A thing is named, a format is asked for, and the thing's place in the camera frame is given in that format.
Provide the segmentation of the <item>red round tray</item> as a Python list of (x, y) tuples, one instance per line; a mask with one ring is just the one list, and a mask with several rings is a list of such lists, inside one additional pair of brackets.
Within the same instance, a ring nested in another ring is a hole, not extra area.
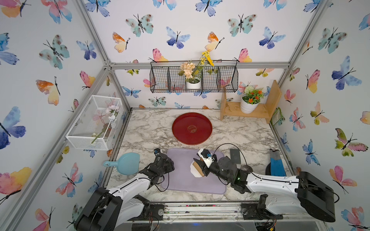
[(172, 124), (172, 133), (181, 143), (199, 145), (207, 141), (213, 132), (211, 121), (199, 113), (180, 115)]

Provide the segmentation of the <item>black handled strainer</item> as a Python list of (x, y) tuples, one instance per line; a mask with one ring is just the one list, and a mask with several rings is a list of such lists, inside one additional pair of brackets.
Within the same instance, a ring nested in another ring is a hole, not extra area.
[(253, 169), (251, 166), (242, 163), (241, 161), (241, 152), (238, 149), (230, 149), (230, 159), (237, 165), (238, 168), (252, 172)]

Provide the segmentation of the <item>blue rubber glove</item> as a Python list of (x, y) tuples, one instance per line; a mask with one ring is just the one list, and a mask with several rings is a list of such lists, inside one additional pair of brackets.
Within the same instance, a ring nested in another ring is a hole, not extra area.
[(286, 172), (278, 150), (270, 149), (270, 163), (266, 167), (265, 174), (269, 176), (286, 177)]

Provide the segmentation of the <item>pink artificial flower stem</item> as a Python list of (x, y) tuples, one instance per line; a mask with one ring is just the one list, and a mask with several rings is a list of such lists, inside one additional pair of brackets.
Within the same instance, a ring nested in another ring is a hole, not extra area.
[(98, 116), (98, 119), (103, 123), (103, 128), (100, 133), (93, 133), (92, 137), (94, 140), (92, 143), (98, 138), (107, 138), (109, 133), (113, 128), (115, 128), (115, 123), (119, 114), (120, 106), (119, 105), (111, 105), (105, 110), (105, 114), (101, 114)]

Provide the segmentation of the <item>wooden shelf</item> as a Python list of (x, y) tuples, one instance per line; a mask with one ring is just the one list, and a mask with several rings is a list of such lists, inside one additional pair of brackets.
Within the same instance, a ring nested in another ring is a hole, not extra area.
[(282, 96), (282, 91), (277, 81), (274, 80), (266, 103), (257, 104), (253, 111), (246, 114), (246, 113), (243, 113), (241, 110), (241, 105), (240, 105), (241, 103), (227, 101), (225, 87), (223, 90), (224, 92), (222, 93), (221, 107), (220, 107), (220, 120), (223, 120), (225, 116), (253, 117), (253, 118), (264, 118), (268, 124), (270, 120), (272, 119), (273, 114), (278, 106), (278, 102)]

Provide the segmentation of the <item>green paper packet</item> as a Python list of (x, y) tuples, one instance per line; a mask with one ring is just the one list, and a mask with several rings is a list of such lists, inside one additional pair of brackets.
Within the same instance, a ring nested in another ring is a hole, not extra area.
[(278, 107), (273, 113), (270, 123), (272, 126), (276, 126), (276, 125), (280, 126), (283, 124), (284, 121), (285, 121), (285, 117), (282, 113), (281, 108)]

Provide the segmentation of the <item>white pot with flowers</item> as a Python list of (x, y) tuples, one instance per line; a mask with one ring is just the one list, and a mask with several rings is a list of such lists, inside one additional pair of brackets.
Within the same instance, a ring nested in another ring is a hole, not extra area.
[(209, 51), (205, 51), (201, 54), (197, 64), (192, 61), (188, 61), (180, 65), (180, 72), (178, 75), (185, 77), (186, 88), (188, 90), (202, 89), (203, 69), (208, 65), (214, 66), (214, 62), (211, 59)]

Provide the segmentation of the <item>white ribbed flower pot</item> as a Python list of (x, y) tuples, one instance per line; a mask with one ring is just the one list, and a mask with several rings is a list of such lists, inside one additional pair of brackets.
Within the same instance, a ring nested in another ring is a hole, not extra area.
[(240, 109), (245, 114), (252, 113), (259, 105), (253, 98), (249, 98), (248, 96), (243, 96), (240, 102)]

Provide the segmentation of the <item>orange flower plant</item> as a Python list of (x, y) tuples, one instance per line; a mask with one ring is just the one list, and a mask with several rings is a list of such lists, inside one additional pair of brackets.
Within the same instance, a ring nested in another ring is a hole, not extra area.
[(256, 105), (264, 99), (265, 95), (261, 89), (255, 89), (253, 86), (247, 86), (244, 90), (242, 100), (248, 104)]

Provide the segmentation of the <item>white mesh wall basket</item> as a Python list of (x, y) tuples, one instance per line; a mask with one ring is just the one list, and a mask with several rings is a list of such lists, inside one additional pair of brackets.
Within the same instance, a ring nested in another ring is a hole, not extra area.
[[(107, 138), (98, 138), (95, 143), (92, 143), (93, 133), (100, 133), (103, 128), (103, 123), (98, 119), (98, 116), (105, 114), (106, 108), (111, 105), (119, 105), (120, 110), (115, 123), (115, 128), (111, 130)], [(118, 128), (119, 118), (124, 112), (121, 98), (108, 97), (100, 95), (92, 95), (72, 127), (66, 134), (66, 139), (76, 149), (102, 150), (107, 151), (113, 142), (113, 136)]]

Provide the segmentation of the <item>white dough piece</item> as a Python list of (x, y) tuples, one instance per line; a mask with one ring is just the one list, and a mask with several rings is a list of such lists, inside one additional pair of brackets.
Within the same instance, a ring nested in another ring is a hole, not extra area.
[(193, 167), (193, 162), (192, 162), (192, 164), (190, 165), (190, 172), (191, 172), (191, 174), (192, 174), (195, 178), (202, 178), (202, 177), (200, 177), (200, 175), (198, 174), (198, 172), (194, 169), (194, 167)]

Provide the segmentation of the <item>teal plastic scoop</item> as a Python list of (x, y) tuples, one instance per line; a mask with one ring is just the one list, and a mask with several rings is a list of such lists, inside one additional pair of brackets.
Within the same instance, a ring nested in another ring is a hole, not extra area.
[(117, 172), (122, 175), (135, 175), (139, 171), (140, 154), (126, 153), (117, 161), (105, 161), (103, 166), (115, 167)]

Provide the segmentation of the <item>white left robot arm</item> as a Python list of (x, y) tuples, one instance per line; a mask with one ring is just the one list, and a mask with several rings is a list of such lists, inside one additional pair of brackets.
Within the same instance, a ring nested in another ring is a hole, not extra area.
[(139, 194), (156, 186), (159, 179), (175, 170), (174, 162), (160, 149), (155, 159), (131, 180), (111, 188), (98, 188), (74, 223), (77, 231), (113, 231), (120, 224), (142, 215), (148, 200)]

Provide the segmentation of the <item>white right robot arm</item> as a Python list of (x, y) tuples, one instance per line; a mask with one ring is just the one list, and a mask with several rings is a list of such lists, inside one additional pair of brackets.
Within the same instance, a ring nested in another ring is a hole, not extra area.
[(238, 168), (228, 157), (200, 156), (194, 163), (204, 176), (213, 174), (240, 194), (261, 193), (262, 211), (273, 215), (306, 213), (324, 222), (336, 221), (335, 199), (339, 196), (308, 172), (291, 177), (261, 175)]

